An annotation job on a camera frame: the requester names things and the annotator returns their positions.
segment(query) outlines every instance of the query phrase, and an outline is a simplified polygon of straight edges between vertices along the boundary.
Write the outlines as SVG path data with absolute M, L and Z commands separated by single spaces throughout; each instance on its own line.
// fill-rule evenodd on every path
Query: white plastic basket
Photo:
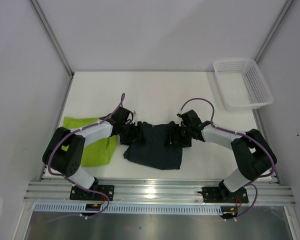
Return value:
M 213 68 L 221 99 L 228 111 L 258 109 L 274 102 L 274 97 L 254 60 L 217 60 L 213 63 Z

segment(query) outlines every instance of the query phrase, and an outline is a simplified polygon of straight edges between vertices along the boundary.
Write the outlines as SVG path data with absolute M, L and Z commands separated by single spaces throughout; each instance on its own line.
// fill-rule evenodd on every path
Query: green cloth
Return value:
M 77 129 L 95 123 L 99 118 L 72 118 L 65 116 L 63 126 L 67 129 Z M 83 167 L 97 167 L 107 165 L 117 147 L 117 136 L 100 139 L 84 147 L 81 159 Z

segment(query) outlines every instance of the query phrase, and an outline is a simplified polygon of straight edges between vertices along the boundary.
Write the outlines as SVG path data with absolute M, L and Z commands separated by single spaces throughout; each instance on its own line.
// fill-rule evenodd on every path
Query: black mounting plate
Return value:
M 114 185 L 98 185 L 98 192 L 107 195 L 110 201 L 113 201 L 115 194 Z M 84 191 L 76 186 L 71 188 L 70 200 L 85 200 L 85 201 L 103 201 L 102 195 Z
M 198 193 L 202 194 L 204 203 L 235 204 L 236 196 L 240 198 L 243 204 L 249 203 L 247 190 L 244 187 L 238 189 L 234 195 L 228 197 L 226 200 L 220 195 L 219 187 L 217 186 L 204 186 L 202 191 Z

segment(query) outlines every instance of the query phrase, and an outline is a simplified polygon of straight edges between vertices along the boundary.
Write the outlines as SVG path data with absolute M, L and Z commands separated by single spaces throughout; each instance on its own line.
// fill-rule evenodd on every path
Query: white wall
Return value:
M 0 240 L 8 240 L 56 124 L 69 77 L 26 0 L 0 0 Z
M 286 0 L 39 0 L 73 71 L 212 71 L 254 58 Z
M 259 65 L 274 95 L 261 109 L 279 176 L 300 209 L 300 0 L 296 1 Z

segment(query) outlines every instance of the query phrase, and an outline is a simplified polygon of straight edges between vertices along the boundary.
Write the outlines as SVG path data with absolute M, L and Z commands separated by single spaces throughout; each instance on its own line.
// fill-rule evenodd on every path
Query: white table surface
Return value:
M 251 110 L 226 111 L 215 85 L 214 72 L 76 72 L 63 110 L 64 116 L 93 118 L 112 112 L 125 93 L 123 105 L 137 113 L 137 121 L 150 124 L 180 122 L 176 116 L 185 101 L 205 98 L 215 106 L 214 122 L 226 128 L 248 131 L 257 128 Z M 193 109 L 204 122 L 211 117 L 211 107 L 192 101 L 184 111 Z M 192 140 L 184 148 L 180 170 L 159 170 L 124 159 L 128 147 L 118 145 L 110 164 L 85 167 L 97 178 L 208 180 L 224 179 L 236 168 L 231 150 L 215 143 Z M 271 177 L 262 178 L 268 181 Z

